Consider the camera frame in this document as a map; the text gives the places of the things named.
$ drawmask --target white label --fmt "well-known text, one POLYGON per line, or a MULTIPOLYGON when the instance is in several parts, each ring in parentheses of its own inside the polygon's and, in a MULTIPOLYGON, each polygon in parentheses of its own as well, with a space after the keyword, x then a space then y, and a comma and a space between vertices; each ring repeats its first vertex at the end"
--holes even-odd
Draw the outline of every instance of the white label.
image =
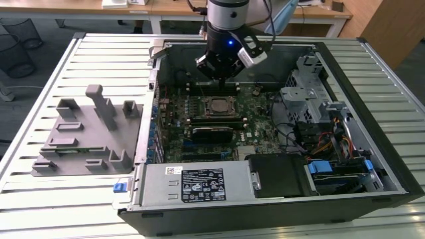
POLYGON ((148 12, 147 12, 147 11, 131 11, 131 13, 148 14, 148 12))
POLYGON ((166 174, 182 174, 183 167, 167 167, 166 174))

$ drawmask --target warning label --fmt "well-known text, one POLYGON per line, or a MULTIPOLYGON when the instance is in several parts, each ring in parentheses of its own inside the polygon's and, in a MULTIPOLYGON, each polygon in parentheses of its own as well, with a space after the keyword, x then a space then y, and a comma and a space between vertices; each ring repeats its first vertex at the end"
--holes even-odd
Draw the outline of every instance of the warning label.
POLYGON ((224 200, 223 168, 182 171, 182 201, 184 203, 224 200))

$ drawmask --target desk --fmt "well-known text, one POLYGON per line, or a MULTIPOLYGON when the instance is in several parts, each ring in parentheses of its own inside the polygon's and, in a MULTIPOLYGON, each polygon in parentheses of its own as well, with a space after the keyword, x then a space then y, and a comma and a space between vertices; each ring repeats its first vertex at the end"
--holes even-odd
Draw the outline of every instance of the desk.
MULTIPOLYGON (((194 0, 195 6, 206 6, 206 0, 194 0)), ((306 7, 298 9, 291 23, 332 25, 327 37, 338 37, 352 14, 306 7)), ((202 21, 203 16, 191 11, 186 0, 151 0, 148 5, 102 9, 102 0, 2 0, 0 17, 54 19, 150 20, 154 34, 162 34, 162 20, 202 21)))

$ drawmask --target motherboard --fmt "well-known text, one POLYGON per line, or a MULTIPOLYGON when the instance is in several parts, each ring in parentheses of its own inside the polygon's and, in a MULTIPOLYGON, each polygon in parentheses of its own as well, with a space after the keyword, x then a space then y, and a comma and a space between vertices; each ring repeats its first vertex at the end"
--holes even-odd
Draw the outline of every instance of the motherboard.
POLYGON ((260 85, 226 89, 187 85, 162 87, 164 161, 244 160, 256 153, 280 153, 270 110, 274 92, 260 85))

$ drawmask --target blue tab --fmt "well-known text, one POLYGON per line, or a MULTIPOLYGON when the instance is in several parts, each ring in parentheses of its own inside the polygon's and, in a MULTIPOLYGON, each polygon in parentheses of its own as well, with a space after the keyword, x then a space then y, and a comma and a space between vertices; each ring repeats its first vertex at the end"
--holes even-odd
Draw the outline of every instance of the blue tab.
POLYGON ((314 161, 308 165, 308 169, 311 171, 311 174, 334 172, 331 163, 328 161, 314 161))
POLYGON ((367 168, 370 171, 374 170, 374 164, 372 164, 371 160, 368 160, 368 159, 366 160, 366 165, 367 165, 367 168))
POLYGON ((311 174, 315 174, 318 172, 312 163, 308 165, 308 170, 311 171, 311 174))
POLYGON ((127 183, 116 183, 114 185, 114 193, 127 193, 127 183))

